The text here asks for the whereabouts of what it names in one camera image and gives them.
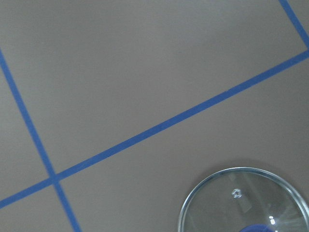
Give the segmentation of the glass pot lid blue knob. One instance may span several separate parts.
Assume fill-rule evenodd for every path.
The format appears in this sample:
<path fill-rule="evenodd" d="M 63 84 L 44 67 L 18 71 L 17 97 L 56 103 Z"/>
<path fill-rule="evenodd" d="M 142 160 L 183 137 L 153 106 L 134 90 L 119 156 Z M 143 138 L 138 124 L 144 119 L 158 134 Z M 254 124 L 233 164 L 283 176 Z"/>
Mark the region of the glass pot lid blue knob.
<path fill-rule="evenodd" d="M 224 169 L 185 199 L 179 232 L 307 232 L 309 206 L 285 179 L 252 168 Z"/>

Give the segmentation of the blue tape line crosswise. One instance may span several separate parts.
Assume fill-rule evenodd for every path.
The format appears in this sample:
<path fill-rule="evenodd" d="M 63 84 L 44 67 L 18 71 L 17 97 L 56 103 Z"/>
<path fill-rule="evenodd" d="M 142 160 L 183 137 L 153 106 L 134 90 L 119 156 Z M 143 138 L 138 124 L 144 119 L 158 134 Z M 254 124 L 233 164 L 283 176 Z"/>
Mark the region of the blue tape line crosswise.
<path fill-rule="evenodd" d="M 66 179 L 68 178 L 69 176 L 72 176 L 84 169 L 87 169 L 88 167 L 96 164 L 96 163 L 99 163 L 101 162 L 102 160 L 105 160 L 131 146 L 134 146 L 135 144 L 145 140 L 145 139 L 148 139 L 150 137 L 152 137 L 153 135 L 157 134 L 157 133 L 160 133 L 208 108 L 211 108 L 271 77 L 273 77 L 274 75 L 306 60 L 309 58 L 309 51 L 306 50 L 276 66 L 274 66 L 273 68 L 270 68 L 269 70 L 261 73 L 261 74 L 258 74 L 257 76 L 255 77 L 252 77 L 234 87 L 232 87 L 231 89 L 225 91 L 225 92 L 222 92 L 158 125 L 155 125 L 97 155 L 94 155 L 92 156 L 91 158 L 89 159 L 86 159 L 70 168 L 67 168 L 65 169 L 64 171 L 62 172 L 59 172 L 55 175 L 55 177 L 50 177 L 48 179 L 45 179 L 35 185 L 32 185 L 12 196 L 9 196 L 3 200 L 0 201 L 0 207 L 1 208 L 5 208 L 6 206 L 10 205 L 10 204 L 13 204 L 23 198 L 26 198 L 27 196 L 33 194 L 33 193 L 36 193 L 48 186 L 51 186 L 53 185 L 56 181 L 61 181 L 63 179 Z"/>

